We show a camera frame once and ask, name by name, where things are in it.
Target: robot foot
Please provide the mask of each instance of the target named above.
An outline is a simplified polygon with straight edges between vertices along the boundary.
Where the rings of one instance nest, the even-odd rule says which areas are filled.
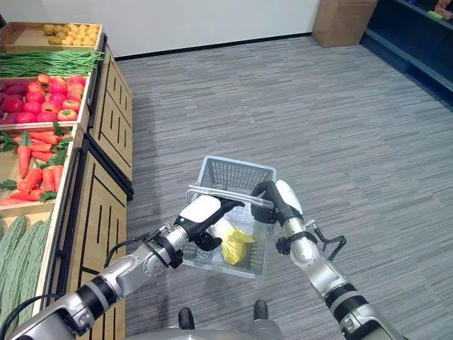
[[[178,323],[181,329],[195,329],[192,311],[187,307],[181,309],[178,314]]]
[[[267,320],[269,319],[268,305],[263,300],[255,302],[253,307],[253,319],[254,320]]]

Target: silver metal arm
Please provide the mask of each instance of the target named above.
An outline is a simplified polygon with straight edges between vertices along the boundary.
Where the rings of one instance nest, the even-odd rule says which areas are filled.
[[[93,327],[115,303],[164,269],[182,263],[181,249],[195,241],[203,249],[221,243],[206,229],[239,202],[202,195],[183,211],[174,226],[165,225],[130,255],[121,257],[76,292],[67,293],[15,330],[9,340],[70,340]]]
[[[263,182],[255,193],[265,192],[266,199],[275,204],[277,220],[290,243],[294,264],[307,276],[310,284],[325,302],[348,340],[404,340],[390,324],[357,291],[348,278],[331,261],[323,258],[311,232],[319,230],[315,220],[305,222],[302,208],[292,189],[284,182]],[[256,210],[255,217],[263,218]]]

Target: red apple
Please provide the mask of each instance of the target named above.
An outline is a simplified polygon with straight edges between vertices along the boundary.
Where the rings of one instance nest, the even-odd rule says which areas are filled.
[[[36,101],[38,103],[44,103],[45,102],[45,97],[40,92],[28,92],[25,95],[25,101],[27,103],[29,103],[31,101]]]
[[[36,79],[37,79],[37,81],[38,81],[40,84],[42,84],[42,85],[49,85],[50,80],[51,80],[52,78],[50,78],[50,76],[48,76],[48,75],[42,73],[42,74],[37,75],[37,76],[36,76]]]
[[[41,105],[42,112],[58,113],[62,109],[62,104],[58,101],[45,101]]]
[[[23,110],[25,112],[30,112],[33,115],[37,115],[41,113],[41,103],[38,103],[37,101],[29,101],[28,103],[25,103],[23,106]]]
[[[57,119],[62,121],[76,120],[77,112],[74,110],[61,110],[60,112],[58,112]]]
[[[43,122],[52,122],[53,120],[57,119],[58,114],[56,112],[41,112],[39,115],[36,116],[36,120],[40,123]]]
[[[66,98],[70,99],[71,101],[78,101],[80,103],[82,100],[82,93],[78,91],[69,91],[66,95]]]
[[[36,81],[32,81],[27,85],[27,91],[28,92],[39,92],[43,96],[45,96],[45,91],[44,88],[40,83],[37,83]]]
[[[58,101],[59,103],[63,103],[66,100],[66,96],[62,93],[52,93],[49,99],[51,101]]]
[[[78,101],[72,101],[71,99],[67,99],[62,104],[63,110],[74,110],[77,113],[80,110],[80,103]]]
[[[77,91],[81,94],[84,92],[85,86],[80,83],[68,83],[68,91]]]
[[[36,122],[36,115],[30,112],[19,113],[16,122],[18,124],[27,124]]]
[[[68,86],[65,81],[52,79],[50,81],[49,92],[51,94],[66,94],[68,92]]]
[[[5,101],[3,102],[1,109],[4,112],[9,112],[9,113],[20,113],[23,111],[23,105],[24,102],[22,99],[9,96]]]
[[[70,83],[80,83],[85,86],[86,79],[85,79],[85,77],[79,76],[79,75],[70,76],[68,79],[68,84],[70,84]]]

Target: green bean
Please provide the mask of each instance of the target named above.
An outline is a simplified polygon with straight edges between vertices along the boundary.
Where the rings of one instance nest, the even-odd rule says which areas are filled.
[[[50,76],[87,76],[103,59],[98,51],[57,51],[0,53],[0,77],[34,77],[40,73]]]

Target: white plastic basket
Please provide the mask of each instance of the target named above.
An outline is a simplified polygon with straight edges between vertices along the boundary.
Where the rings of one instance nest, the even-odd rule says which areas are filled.
[[[271,208],[269,201],[250,196],[256,184],[262,181],[275,181],[277,171],[271,166],[237,161],[216,156],[206,156],[197,184],[190,186],[187,194],[188,204],[200,194],[215,195],[240,200],[245,207],[235,207],[226,218],[231,225],[251,235],[256,242],[247,244],[244,259],[232,266],[222,258],[221,247],[214,251],[203,251],[195,244],[185,246],[184,263],[211,271],[219,271],[247,278],[263,278],[267,269],[269,236],[273,226],[255,221],[251,214],[251,204]]]

